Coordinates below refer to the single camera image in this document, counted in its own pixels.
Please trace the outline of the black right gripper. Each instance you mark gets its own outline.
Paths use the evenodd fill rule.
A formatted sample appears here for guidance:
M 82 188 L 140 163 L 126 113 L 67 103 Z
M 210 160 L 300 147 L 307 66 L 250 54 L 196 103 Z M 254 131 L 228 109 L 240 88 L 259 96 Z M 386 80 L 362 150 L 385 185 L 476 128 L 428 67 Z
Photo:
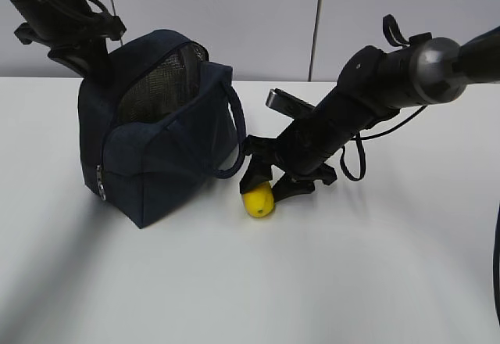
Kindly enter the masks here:
M 249 135 L 244 141 L 244 154 L 251 160 L 239 183 L 241 194 L 271 181 L 272 165 L 289 176 L 282 177 L 272 187 L 274 202 L 313 193 L 315 180 L 331 185 L 338 178 L 335 169 L 325 164 L 325 156 L 293 137 L 261 138 Z

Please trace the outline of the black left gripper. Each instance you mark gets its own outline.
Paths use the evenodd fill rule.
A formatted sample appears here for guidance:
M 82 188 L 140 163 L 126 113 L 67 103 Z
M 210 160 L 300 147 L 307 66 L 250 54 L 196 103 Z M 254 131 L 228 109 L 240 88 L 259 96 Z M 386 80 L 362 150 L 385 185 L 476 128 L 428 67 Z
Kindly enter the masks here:
M 118 16 L 98 15 L 86 25 L 69 20 L 22 23 L 14 34 L 24 45 L 33 42 L 49 48 L 48 58 L 83 78 L 98 82 L 113 79 L 113 65 L 105 40 L 119 40 L 126 27 Z

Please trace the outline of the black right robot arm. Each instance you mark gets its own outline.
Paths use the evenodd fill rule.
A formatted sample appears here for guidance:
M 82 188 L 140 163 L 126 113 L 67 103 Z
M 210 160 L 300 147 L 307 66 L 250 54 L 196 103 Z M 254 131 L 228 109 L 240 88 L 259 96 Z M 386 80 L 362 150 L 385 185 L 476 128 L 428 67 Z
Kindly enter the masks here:
M 401 109 L 449 103 L 470 84 L 499 79 L 498 29 L 464 45 L 429 33 L 393 42 L 401 49 L 386 53 L 368 45 L 358 51 L 315 106 L 283 90 L 270 91 L 267 106 L 292 122 L 276 138 L 247 137 L 245 153 L 251 161 L 240 193 L 271 181 L 272 167 L 284 172 L 272 188 L 277 202 L 312 193 L 316 181 L 331 185 L 337 174 L 326 161 L 347 142 L 361 142 L 361 131 Z

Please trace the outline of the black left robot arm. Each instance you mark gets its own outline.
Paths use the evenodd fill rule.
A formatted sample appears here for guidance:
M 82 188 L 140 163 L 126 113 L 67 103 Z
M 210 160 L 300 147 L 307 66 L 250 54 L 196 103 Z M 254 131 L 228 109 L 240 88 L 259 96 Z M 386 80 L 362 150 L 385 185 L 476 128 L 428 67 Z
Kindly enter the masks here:
M 15 36 L 23 45 L 48 48 L 48 58 L 82 78 L 108 84 L 113 64 L 106 41 L 119 41 L 126 27 L 99 0 L 9 0 L 24 23 Z

